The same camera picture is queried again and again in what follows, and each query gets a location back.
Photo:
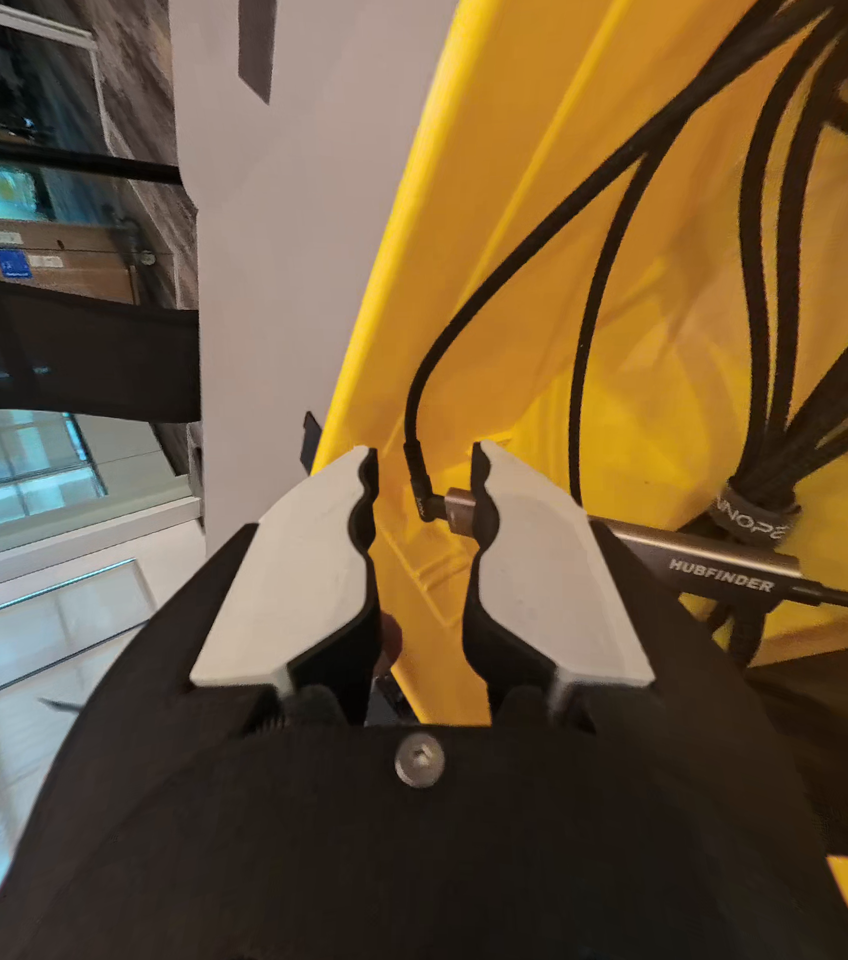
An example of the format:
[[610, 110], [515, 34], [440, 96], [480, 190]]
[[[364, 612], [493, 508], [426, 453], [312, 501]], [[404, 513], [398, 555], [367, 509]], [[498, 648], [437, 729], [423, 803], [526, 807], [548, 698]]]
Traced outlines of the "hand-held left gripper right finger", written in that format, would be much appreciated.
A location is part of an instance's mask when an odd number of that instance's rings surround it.
[[649, 688], [654, 671], [585, 510], [489, 439], [473, 447], [471, 492], [463, 652], [491, 715], [518, 689], [558, 715], [584, 687]]

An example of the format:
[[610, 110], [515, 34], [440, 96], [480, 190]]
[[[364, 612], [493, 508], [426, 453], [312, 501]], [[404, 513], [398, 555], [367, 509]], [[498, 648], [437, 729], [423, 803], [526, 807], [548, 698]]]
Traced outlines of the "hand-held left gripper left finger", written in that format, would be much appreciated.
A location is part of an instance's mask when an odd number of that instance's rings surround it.
[[378, 455], [357, 445], [261, 516], [190, 669], [198, 688], [370, 684], [380, 601], [370, 546]]

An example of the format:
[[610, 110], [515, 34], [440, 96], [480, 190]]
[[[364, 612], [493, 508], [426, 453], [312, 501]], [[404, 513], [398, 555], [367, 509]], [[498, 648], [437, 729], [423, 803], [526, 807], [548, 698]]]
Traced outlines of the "grey lettered USB hub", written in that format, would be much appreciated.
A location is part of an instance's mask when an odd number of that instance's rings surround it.
[[591, 515], [679, 594], [770, 613], [783, 602], [848, 609], [848, 591], [805, 577], [796, 558]]

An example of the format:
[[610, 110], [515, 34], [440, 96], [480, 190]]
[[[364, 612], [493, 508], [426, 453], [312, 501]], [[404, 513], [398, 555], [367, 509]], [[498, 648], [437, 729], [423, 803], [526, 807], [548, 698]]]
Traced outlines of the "yellow plastic bin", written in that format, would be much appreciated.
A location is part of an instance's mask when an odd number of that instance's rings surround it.
[[[461, 2], [315, 465], [425, 722], [486, 724], [452, 497], [490, 440], [594, 517], [848, 592], [848, 2]], [[764, 698], [848, 902], [848, 608], [678, 593]]]

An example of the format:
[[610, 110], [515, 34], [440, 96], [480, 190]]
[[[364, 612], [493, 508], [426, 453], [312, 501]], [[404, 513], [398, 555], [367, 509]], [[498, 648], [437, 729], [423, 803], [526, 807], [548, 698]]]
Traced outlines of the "black cloth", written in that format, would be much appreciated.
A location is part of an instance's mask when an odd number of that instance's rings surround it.
[[0, 410], [199, 422], [199, 315], [0, 281]]

